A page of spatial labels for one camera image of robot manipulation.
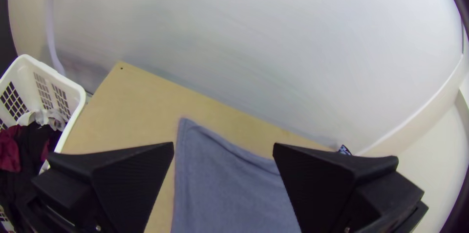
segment plywood surface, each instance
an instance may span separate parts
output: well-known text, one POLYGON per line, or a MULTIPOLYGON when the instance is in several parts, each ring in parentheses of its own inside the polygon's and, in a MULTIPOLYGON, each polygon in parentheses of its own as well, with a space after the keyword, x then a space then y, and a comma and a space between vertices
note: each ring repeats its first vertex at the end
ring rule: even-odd
MULTIPOLYGON (((62 153, 90 153, 167 141, 176 144, 181 117, 264 157, 272 157, 275 142, 328 150, 202 94, 129 64, 117 63, 81 113, 62 153)), ((173 198, 174 161, 146 232, 170 232, 173 198)))

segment white laundry basket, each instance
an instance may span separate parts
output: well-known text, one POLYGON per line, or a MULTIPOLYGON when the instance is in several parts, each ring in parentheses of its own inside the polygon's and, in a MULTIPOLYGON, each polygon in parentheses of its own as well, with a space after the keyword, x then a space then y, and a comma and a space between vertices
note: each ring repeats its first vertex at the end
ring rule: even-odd
POLYGON ((83 87, 23 54, 0 79, 0 128, 16 125, 27 111, 55 108, 68 120, 54 150, 60 152, 85 102, 83 87))

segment white wall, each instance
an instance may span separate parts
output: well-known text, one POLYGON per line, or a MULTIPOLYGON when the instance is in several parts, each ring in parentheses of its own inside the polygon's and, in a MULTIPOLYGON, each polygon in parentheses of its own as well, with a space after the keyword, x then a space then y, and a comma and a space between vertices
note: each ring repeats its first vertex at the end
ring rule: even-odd
POLYGON ((10 26, 18 55, 50 63, 44 29, 44 0, 8 0, 10 26))
POLYGON ((453 0, 55 3, 59 55, 90 91, 124 60, 354 152, 418 111, 461 58, 453 0))
MULTIPOLYGON (((465 106, 463 116, 467 117, 465 106)), ((468 170, 467 127, 453 106, 424 136, 399 154, 398 171, 425 191, 423 202, 429 207, 415 233, 439 232, 453 208, 468 170)))

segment towel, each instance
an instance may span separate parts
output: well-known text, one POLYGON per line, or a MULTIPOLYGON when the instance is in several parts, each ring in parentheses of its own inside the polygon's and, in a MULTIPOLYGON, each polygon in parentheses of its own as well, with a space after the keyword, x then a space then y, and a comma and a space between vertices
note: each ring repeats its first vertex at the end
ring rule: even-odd
POLYGON ((172 233, 300 233, 275 162, 181 119, 172 233))

